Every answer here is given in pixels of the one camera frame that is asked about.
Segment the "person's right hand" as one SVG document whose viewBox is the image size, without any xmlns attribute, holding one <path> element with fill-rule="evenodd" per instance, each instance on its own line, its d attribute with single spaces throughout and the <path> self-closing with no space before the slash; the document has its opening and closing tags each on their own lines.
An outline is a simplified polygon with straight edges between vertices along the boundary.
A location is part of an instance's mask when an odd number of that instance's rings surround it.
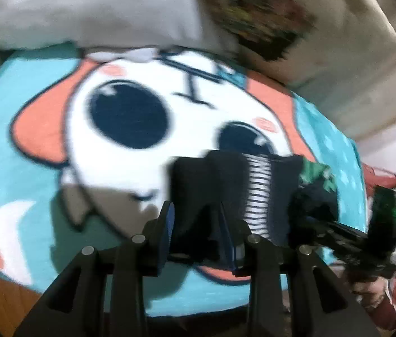
<svg viewBox="0 0 396 337">
<path fill-rule="evenodd" d="M 375 281 L 355 282 L 350 284 L 350 291 L 361 296 L 361 305 L 371 312 L 379 305 L 388 300 L 388 280 L 378 277 Z"/>
</svg>

